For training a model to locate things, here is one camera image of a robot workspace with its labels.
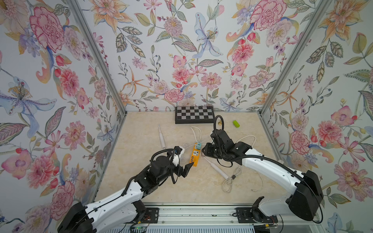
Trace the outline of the orange power strip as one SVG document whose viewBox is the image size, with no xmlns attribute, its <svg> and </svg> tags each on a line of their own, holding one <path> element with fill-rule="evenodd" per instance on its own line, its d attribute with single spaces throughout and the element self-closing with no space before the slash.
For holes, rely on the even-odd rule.
<svg viewBox="0 0 373 233">
<path fill-rule="evenodd" d="M 198 165 L 198 161 L 199 161 L 199 158 L 200 158 L 200 155 L 201 155 L 201 150 L 196 150 L 195 149 L 195 145 L 192 149 L 192 153 L 191 153 L 191 157 L 190 157 L 190 160 L 189 162 L 194 162 L 194 167 L 196 167 Z"/>
</svg>

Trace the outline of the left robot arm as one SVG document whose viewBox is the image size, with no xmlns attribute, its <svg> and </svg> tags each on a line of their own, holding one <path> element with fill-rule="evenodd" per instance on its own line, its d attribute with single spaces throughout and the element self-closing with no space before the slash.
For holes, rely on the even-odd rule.
<svg viewBox="0 0 373 233">
<path fill-rule="evenodd" d="M 125 188 L 94 203 L 73 205 L 57 228 L 59 233 L 104 233 L 122 223 L 138 222 L 144 218 L 146 207 L 142 199 L 158 189 L 168 177 L 186 177 L 193 166 L 179 165 L 179 156 L 173 159 L 160 156 Z"/>
</svg>

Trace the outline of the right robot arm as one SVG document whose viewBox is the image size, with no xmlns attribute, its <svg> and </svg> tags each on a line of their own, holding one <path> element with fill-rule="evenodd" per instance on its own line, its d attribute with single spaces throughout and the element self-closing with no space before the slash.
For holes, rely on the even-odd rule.
<svg viewBox="0 0 373 233">
<path fill-rule="evenodd" d="M 293 170 L 244 142 L 234 143 L 224 130 L 213 130 L 211 138 L 212 142 L 203 148 L 207 157 L 253 169 L 287 191 L 277 200 L 257 198 L 250 210 L 255 222 L 277 215 L 295 215 L 305 221 L 314 221 L 323 200 L 317 174 L 310 170 Z"/>
</svg>

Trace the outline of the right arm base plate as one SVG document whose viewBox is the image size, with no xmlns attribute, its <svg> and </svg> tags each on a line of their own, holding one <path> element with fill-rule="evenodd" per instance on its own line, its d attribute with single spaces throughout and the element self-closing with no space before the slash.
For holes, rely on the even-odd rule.
<svg viewBox="0 0 373 233">
<path fill-rule="evenodd" d="M 251 207 L 237 207 L 232 216 L 238 219 L 239 223 L 278 223 L 276 216 L 265 216 L 259 210 Z"/>
</svg>

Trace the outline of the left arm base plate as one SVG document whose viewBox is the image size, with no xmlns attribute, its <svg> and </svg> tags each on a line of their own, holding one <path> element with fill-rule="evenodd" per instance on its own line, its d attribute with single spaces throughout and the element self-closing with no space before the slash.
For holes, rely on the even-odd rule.
<svg viewBox="0 0 373 233">
<path fill-rule="evenodd" d="M 131 223 L 157 224 L 159 218 L 159 208 L 146 208 L 135 215 Z"/>
</svg>

